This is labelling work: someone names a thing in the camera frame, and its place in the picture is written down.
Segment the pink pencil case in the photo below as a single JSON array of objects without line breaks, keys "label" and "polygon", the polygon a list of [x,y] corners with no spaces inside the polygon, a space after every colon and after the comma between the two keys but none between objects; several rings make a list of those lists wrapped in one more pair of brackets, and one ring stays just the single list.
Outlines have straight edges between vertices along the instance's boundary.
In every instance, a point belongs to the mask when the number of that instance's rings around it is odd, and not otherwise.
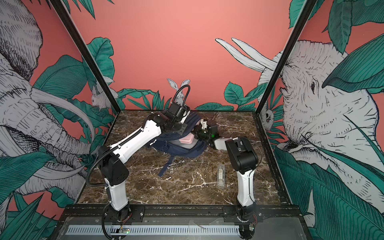
[{"label": "pink pencil case", "polygon": [[179,139],[179,142],[181,144],[186,144],[186,145],[190,145],[193,143],[195,139],[195,136],[192,134],[192,133],[189,133],[188,135],[186,135],[185,137]]}]

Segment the navy blue student backpack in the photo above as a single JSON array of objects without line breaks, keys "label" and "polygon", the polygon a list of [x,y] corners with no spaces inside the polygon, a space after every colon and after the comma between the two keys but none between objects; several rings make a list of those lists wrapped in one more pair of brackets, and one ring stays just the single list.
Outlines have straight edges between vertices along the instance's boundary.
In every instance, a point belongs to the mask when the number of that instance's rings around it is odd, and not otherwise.
[{"label": "navy blue student backpack", "polygon": [[178,133],[161,134],[145,145],[147,148],[153,148],[170,155],[168,162],[159,172],[159,177],[164,175],[175,157],[196,158],[207,148],[207,143],[197,139],[192,133],[194,128],[200,124],[201,119],[198,113],[193,112],[186,118],[187,127],[181,136]]}]

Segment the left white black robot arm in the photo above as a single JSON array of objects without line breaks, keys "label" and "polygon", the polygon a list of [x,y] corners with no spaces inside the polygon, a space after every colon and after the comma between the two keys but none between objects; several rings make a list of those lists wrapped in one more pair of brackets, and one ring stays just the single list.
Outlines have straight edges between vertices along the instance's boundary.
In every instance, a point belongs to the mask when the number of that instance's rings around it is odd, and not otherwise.
[{"label": "left white black robot arm", "polygon": [[118,214],[124,212],[129,207],[126,194],[129,170],[125,163],[134,153],[161,134],[176,133],[181,136],[187,129],[185,120],[189,114],[190,108],[186,105],[172,103],[166,110],[149,114],[141,127],[123,140],[110,147],[100,147],[97,159],[89,168],[87,185],[104,186],[109,207]]}]

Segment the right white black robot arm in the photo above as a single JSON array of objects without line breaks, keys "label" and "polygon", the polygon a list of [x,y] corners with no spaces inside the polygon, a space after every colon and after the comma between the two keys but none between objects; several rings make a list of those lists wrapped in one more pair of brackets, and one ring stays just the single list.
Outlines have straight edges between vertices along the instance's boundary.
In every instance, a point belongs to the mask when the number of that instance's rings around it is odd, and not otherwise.
[{"label": "right white black robot arm", "polygon": [[217,122],[208,119],[200,120],[193,133],[198,140],[204,141],[211,148],[227,151],[238,178],[237,216],[241,222],[253,219],[257,212],[254,175],[259,158],[248,138],[221,137]]}]

